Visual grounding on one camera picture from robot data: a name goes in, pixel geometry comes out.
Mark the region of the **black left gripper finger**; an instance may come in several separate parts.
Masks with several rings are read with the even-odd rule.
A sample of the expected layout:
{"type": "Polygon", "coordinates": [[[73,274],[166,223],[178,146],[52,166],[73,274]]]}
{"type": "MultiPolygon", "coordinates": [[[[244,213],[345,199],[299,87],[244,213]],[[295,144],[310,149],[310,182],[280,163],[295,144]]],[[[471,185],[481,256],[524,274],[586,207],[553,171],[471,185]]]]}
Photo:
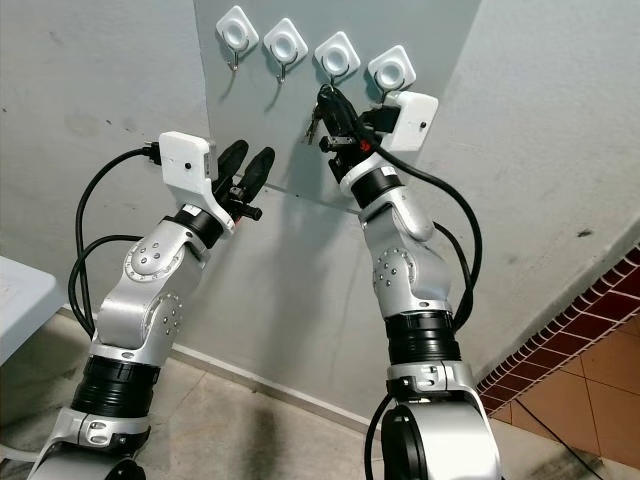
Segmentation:
{"type": "Polygon", "coordinates": [[[265,147],[257,154],[244,169],[239,189],[241,198],[256,198],[268,180],[270,170],[273,169],[275,159],[274,148],[265,147]]]}
{"type": "Polygon", "coordinates": [[[237,140],[220,152],[218,156],[218,179],[216,179],[216,187],[232,186],[234,174],[241,169],[248,148],[250,148],[250,146],[248,146],[246,141],[237,140]]]}

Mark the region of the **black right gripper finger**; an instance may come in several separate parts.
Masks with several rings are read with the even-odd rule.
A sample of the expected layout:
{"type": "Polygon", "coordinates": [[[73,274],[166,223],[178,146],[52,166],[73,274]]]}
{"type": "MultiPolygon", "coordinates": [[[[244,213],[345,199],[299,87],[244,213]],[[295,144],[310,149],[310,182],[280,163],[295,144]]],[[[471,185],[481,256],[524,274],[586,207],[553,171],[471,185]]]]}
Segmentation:
{"type": "Polygon", "coordinates": [[[355,106],[344,93],[333,90],[333,134],[356,134],[360,122],[355,106]]]}
{"type": "Polygon", "coordinates": [[[347,136],[347,97],[333,84],[323,84],[317,91],[317,116],[329,136],[347,136]]]}

